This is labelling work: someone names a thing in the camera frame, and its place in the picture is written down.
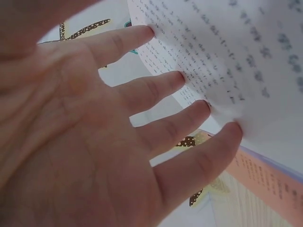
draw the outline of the paper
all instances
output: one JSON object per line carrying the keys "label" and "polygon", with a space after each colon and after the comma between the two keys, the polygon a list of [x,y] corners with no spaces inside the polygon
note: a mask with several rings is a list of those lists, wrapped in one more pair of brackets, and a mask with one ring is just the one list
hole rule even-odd
{"label": "paper", "polygon": [[242,145],[303,173],[303,3],[300,0],[128,0],[133,25],[156,38],[138,49],[149,71],[179,70],[174,94],[212,105],[202,129],[237,121]]}

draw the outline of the finger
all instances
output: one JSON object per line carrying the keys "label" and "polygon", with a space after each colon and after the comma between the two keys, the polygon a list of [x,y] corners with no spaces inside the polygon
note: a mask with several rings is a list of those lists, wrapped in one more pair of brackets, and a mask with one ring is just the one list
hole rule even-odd
{"label": "finger", "polygon": [[214,180],[232,161],[242,131],[229,123],[207,142],[154,167],[154,174],[168,211]]}
{"label": "finger", "polygon": [[132,26],[75,40],[91,50],[99,68],[116,62],[127,52],[147,43],[154,37],[148,26]]}
{"label": "finger", "polygon": [[98,1],[0,1],[0,55],[14,55],[30,50],[54,26]]}
{"label": "finger", "polygon": [[155,77],[143,77],[114,87],[132,116],[151,109],[163,98],[184,86],[184,78],[178,71]]}
{"label": "finger", "polygon": [[210,110],[205,101],[196,101],[178,114],[137,128],[153,158],[174,147],[185,136],[196,130],[208,117]]}

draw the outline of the book page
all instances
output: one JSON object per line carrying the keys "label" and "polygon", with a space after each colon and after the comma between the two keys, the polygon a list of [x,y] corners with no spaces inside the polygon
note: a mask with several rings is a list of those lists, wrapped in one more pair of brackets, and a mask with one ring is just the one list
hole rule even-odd
{"label": "book page", "polygon": [[303,2],[128,0],[133,25],[155,38],[138,53],[153,75],[179,70],[174,94],[187,107],[207,100],[216,133],[237,121],[242,145],[303,173]]}

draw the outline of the illustration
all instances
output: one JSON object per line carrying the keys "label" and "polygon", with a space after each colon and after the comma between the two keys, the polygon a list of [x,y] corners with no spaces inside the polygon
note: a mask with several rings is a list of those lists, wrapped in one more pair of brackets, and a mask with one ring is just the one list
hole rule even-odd
{"label": "illustration", "polygon": [[61,23],[60,27],[59,27],[59,31],[60,31],[60,41],[65,41],[65,40],[72,40],[72,39],[76,39],[79,37],[85,37],[85,36],[89,36],[88,33],[100,26],[106,25],[110,22],[110,19],[106,19],[106,20],[101,20],[99,22],[96,22],[94,24],[91,24],[89,26],[86,26],[85,28],[79,30],[78,32],[72,34],[69,37],[66,37],[66,28],[65,28],[65,23]]}
{"label": "illustration", "polygon": [[[179,142],[176,145],[176,147],[186,147],[186,148],[194,147],[204,143],[209,138],[211,138],[211,135],[203,131],[199,131],[194,136],[185,137],[181,142]],[[225,195],[230,193],[230,189],[220,178],[216,178],[208,186],[201,189],[200,191],[198,191],[196,194],[194,194],[189,198],[189,206],[195,207],[196,205],[198,205],[206,197],[208,193],[214,193],[216,195]]]}

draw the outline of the hand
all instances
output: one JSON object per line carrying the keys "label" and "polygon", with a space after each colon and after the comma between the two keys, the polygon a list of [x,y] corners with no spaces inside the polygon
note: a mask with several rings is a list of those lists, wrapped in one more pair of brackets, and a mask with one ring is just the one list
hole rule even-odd
{"label": "hand", "polygon": [[146,26],[36,45],[93,0],[0,3],[0,224],[155,226],[216,178],[241,141],[235,123],[154,168],[209,116],[204,101],[134,128],[129,117],[184,85],[179,72],[117,87],[98,68],[153,37]]}

